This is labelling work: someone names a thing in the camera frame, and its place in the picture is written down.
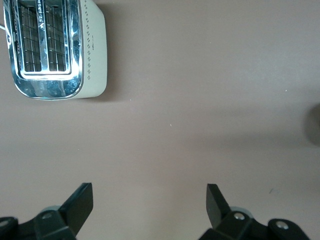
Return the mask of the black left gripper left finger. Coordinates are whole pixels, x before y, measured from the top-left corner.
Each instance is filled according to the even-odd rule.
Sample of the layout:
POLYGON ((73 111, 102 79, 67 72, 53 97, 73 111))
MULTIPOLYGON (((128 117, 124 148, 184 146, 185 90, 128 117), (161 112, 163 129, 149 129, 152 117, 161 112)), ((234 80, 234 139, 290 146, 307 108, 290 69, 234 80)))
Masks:
POLYGON ((94 206, 92 183, 82 183, 62 205, 44 208, 31 220, 0 218, 2 240, 75 240, 94 206))

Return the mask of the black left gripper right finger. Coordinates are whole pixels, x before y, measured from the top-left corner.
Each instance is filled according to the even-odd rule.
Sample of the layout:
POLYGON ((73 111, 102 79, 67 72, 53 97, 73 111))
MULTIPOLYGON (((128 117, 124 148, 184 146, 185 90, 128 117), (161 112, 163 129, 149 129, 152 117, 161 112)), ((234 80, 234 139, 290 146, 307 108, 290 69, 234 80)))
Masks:
POLYGON ((201 240, 308 240, 294 222, 273 218, 267 225, 255 220, 249 211, 230 207, 217 184, 206 187, 206 211, 211 223, 201 240))

